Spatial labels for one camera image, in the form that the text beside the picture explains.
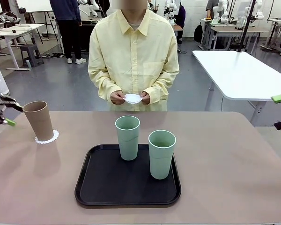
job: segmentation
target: black backpack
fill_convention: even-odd
[[[197,26],[197,28],[195,29],[195,33],[193,35],[193,39],[196,41],[196,42],[201,42],[201,39],[202,39],[202,35],[203,35],[203,28],[201,26],[201,23]]]

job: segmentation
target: shirt collar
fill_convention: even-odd
[[[129,25],[128,21],[124,17],[123,13],[121,10],[117,11],[117,16],[118,16],[118,21],[120,23],[120,28],[122,31],[122,34],[125,34],[131,26]],[[148,27],[149,27],[149,21],[150,21],[150,12],[149,10],[146,10],[145,16],[140,23],[140,26],[138,27],[138,30],[144,35],[148,35]]]

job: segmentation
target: shirt cuff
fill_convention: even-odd
[[[161,94],[160,90],[155,87],[150,87],[144,90],[144,92],[150,95],[150,104],[156,103],[160,101]]]
[[[115,92],[115,91],[118,91],[118,90],[122,90],[119,86],[117,86],[117,85],[114,85],[114,86],[112,86],[111,88],[109,88],[109,90],[107,91],[107,96],[106,96],[106,98],[107,98],[107,101],[109,102],[109,103],[111,103],[111,104],[113,104],[112,103],[112,101],[111,101],[111,94],[113,93],[113,92]]]

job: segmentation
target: black tray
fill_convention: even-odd
[[[169,176],[156,180],[150,174],[149,148],[140,144],[138,156],[124,161],[118,145],[98,145],[86,155],[75,197],[83,206],[156,206],[178,200],[181,186],[172,159]]]

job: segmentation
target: white coaster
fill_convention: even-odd
[[[142,101],[142,97],[135,94],[126,94],[125,101],[129,104],[137,104]]]
[[[38,144],[48,144],[48,143],[51,143],[51,142],[55,141],[59,136],[59,132],[57,130],[53,130],[53,134],[54,134],[53,138],[51,138],[48,141],[43,141],[43,142],[39,141],[38,138],[36,137],[36,143],[38,143]]]

